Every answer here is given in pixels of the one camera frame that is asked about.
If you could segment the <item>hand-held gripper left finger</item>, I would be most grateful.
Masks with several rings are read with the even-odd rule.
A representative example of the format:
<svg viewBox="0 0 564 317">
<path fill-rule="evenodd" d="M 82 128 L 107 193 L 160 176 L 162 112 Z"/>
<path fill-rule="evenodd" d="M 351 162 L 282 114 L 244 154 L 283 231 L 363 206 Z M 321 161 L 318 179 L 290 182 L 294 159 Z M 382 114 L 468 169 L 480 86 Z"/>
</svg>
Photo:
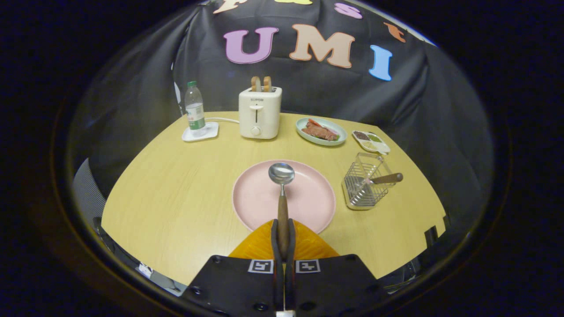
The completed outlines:
<svg viewBox="0 0 564 317">
<path fill-rule="evenodd" d="M 284 310 L 284 272 L 276 219 L 256 229 L 273 251 L 270 259 L 212 255 L 181 298 L 222 317 L 275 317 Z"/>
</svg>

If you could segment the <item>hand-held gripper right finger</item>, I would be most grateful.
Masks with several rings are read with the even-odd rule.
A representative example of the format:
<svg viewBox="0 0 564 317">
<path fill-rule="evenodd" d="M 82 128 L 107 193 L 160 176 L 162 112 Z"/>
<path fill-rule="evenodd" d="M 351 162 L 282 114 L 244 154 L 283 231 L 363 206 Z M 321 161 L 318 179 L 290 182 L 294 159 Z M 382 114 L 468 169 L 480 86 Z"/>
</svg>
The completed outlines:
<svg viewBox="0 0 564 317">
<path fill-rule="evenodd" d="M 294 317 L 353 317 L 389 297 L 356 254 L 298 259 L 298 222 L 289 220 L 286 310 Z"/>
</svg>

